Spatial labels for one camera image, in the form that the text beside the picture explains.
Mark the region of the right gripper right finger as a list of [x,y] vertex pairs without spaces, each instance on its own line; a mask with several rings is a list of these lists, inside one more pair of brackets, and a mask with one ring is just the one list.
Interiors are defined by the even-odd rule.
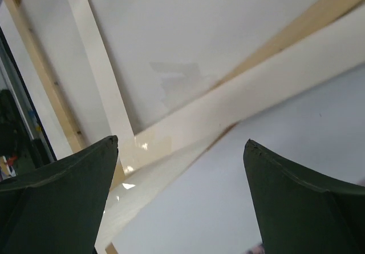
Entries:
[[266,253],[364,253],[364,187],[248,140],[243,162]]

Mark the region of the wooden picture frame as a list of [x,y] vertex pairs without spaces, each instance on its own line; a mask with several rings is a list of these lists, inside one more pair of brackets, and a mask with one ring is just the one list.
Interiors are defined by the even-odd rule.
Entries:
[[[1,28],[57,159],[113,134],[68,0],[4,0]],[[364,180],[364,0],[266,67],[270,87],[323,82],[233,125],[176,172],[167,160],[121,175],[96,239],[99,253],[243,253],[261,240],[242,162],[253,138],[349,182]]]

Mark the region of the cream mat board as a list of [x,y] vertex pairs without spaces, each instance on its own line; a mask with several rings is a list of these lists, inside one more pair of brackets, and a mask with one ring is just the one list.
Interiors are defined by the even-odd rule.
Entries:
[[167,160],[180,172],[233,125],[323,82],[270,87],[291,55],[363,0],[68,0],[122,174]]

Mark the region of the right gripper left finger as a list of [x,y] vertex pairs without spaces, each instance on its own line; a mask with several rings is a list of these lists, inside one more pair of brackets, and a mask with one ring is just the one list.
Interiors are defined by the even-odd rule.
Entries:
[[1,182],[1,253],[95,253],[117,136]]

